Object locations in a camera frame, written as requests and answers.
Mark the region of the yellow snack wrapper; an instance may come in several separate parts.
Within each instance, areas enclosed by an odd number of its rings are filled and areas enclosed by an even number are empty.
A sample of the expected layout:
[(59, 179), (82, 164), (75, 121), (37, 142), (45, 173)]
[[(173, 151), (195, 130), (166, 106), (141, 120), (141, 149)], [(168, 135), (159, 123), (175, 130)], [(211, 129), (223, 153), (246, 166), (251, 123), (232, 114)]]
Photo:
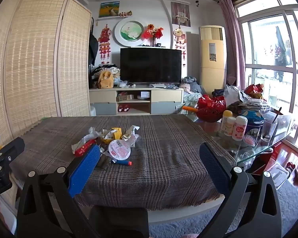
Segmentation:
[(109, 130), (103, 130), (101, 134), (101, 140), (105, 144), (109, 144), (113, 140), (119, 140), (122, 138), (122, 129), (120, 127), (113, 127)]

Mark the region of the yellow plush backpack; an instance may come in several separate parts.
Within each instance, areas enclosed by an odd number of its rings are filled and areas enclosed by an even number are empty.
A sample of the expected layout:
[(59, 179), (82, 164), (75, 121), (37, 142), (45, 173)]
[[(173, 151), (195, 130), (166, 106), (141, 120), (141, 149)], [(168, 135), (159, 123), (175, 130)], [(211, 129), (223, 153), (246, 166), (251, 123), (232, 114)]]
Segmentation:
[(98, 87), (100, 89), (113, 88), (113, 74), (110, 71), (104, 70), (100, 73)]

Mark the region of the crumpled white plastic wrapper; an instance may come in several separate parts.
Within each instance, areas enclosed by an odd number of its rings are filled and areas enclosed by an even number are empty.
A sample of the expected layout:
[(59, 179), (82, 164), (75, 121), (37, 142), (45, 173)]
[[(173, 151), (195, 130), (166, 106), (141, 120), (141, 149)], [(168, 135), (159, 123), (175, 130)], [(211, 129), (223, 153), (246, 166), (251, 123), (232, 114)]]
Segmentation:
[(75, 151), (79, 148), (81, 148), (84, 144), (86, 144), (88, 141), (92, 139), (96, 139), (97, 137), (101, 136), (102, 133), (96, 131), (94, 127), (89, 128), (89, 133), (85, 135), (81, 140), (78, 141), (78, 143), (75, 143), (71, 146), (72, 153), (75, 154)]

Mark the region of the round green wall plate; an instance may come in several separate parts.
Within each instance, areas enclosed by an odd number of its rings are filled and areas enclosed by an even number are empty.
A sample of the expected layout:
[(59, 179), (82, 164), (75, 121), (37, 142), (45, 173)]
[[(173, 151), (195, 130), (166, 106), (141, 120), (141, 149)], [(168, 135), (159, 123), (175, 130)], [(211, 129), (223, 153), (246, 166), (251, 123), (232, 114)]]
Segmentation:
[(122, 19), (114, 27), (114, 37), (123, 47), (137, 47), (144, 43), (144, 21), (137, 17)]

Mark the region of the pink window curtain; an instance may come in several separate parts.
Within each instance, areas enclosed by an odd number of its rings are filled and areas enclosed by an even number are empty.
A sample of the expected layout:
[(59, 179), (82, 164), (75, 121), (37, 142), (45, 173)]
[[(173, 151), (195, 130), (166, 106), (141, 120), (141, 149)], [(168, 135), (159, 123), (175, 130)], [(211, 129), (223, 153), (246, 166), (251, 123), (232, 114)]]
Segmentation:
[(226, 29), (227, 82), (240, 89), (245, 88), (245, 59), (242, 37), (235, 8), (231, 0), (219, 0)]

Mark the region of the white cream bottle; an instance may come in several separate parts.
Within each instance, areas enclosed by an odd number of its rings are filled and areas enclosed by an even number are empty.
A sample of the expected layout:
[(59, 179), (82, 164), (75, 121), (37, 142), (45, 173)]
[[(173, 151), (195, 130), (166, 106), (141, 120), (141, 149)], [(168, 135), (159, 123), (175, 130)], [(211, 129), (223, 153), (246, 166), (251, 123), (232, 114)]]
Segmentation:
[(225, 122), (225, 125), (224, 125), (224, 134), (226, 136), (232, 136), (235, 120), (236, 120), (235, 117), (228, 117), (227, 118), (227, 120)]

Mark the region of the red plastic toy basket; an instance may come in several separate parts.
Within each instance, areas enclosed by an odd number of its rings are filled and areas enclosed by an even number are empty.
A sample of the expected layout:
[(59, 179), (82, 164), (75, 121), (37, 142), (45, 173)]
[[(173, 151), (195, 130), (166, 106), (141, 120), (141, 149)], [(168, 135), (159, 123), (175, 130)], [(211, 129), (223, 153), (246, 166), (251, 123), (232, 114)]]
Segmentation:
[(182, 107), (183, 110), (195, 113), (200, 120), (208, 123), (214, 123), (220, 120), (226, 108), (224, 96), (210, 98), (208, 95), (202, 95), (198, 99), (196, 107)]

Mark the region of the white green long wrapper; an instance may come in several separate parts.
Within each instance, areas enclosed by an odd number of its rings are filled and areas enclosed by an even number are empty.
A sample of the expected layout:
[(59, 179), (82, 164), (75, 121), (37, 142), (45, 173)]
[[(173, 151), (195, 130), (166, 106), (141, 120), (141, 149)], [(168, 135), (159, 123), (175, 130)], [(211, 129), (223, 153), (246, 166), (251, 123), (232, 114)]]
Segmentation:
[(139, 126), (132, 125), (123, 135), (122, 140), (126, 141), (130, 147), (134, 147), (139, 135), (136, 133), (140, 129)]

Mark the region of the landscape wall painting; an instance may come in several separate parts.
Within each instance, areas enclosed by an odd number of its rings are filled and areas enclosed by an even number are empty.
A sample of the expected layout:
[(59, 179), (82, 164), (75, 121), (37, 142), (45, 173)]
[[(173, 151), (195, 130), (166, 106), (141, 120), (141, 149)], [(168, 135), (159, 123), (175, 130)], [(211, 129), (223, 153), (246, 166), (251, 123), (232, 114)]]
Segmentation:
[(119, 16), (120, 1), (103, 2), (100, 5), (99, 18)]

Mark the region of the white pink powder bottle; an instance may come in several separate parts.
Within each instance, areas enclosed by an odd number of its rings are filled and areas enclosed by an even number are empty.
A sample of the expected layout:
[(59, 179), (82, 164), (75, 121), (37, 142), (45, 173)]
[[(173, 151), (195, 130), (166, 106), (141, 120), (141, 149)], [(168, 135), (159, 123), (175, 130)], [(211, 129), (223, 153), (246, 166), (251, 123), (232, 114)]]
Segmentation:
[(248, 120), (245, 116), (240, 115), (236, 118), (232, 131), (232, 138), (235, 141), (243, 140), (247, 124)]

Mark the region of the red hanging wall ornament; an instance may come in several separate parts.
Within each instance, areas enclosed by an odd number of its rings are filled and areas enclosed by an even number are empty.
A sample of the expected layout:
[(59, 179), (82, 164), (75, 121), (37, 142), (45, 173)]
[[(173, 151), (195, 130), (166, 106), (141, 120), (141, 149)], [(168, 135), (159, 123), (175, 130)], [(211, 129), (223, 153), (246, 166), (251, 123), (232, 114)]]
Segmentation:
[(112, 35), (112, 31), (106, 25), (105, 28), (102, 29), (100, 37), (98, 38), (101, 64), (110, 63), (110, 53), (111, 53), (110, 36), (111, 35)]

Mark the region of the red cylindrical snack can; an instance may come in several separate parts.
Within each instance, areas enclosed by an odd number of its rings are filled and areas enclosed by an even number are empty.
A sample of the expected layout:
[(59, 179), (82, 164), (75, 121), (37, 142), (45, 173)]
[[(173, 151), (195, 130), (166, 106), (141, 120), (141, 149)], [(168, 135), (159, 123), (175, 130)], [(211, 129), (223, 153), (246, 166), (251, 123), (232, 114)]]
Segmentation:
[(77, 148), (74, 152), (75, 157), (81, 157), (83, 156), (92, 145), (95, 145), (97, 142), (95, 139), (89, 140), (85, 144), (83, 144), (81, 147)]

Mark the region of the bamboo folding screen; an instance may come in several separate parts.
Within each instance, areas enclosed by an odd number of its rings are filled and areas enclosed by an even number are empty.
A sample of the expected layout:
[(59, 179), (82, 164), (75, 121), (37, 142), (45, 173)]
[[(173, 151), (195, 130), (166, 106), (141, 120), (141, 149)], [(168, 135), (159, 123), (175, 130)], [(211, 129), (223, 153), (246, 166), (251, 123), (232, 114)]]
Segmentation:
[(77, 0), (2, 0), (0, 149), (43, 118), (90, 114), (90, 26)]

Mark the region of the blue red marker pen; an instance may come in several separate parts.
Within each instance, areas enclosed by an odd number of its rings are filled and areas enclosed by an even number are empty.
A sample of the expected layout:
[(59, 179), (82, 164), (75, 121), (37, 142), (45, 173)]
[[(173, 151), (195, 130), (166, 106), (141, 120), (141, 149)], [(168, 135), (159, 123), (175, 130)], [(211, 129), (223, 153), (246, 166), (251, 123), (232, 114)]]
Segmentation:
[(119, 164), (119, 165), (127, 165), (127, 166), (131, 166), (132, 162), (128, 161), (128, 160), (111, 160), (111, 163), (113, 164)]

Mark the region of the beige grey TV cabinet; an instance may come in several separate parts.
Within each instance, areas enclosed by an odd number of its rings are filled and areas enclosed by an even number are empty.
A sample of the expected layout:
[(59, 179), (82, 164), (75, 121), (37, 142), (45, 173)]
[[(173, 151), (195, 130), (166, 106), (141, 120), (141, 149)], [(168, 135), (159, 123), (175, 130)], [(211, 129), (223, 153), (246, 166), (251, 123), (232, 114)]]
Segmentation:
[[(184, 101), (184, 90), (141, 86), (89, 90), (91, 105), (97, 116), (175, 114)], [(128, 112), (118, 112), (120, 104), (128, 104)]]

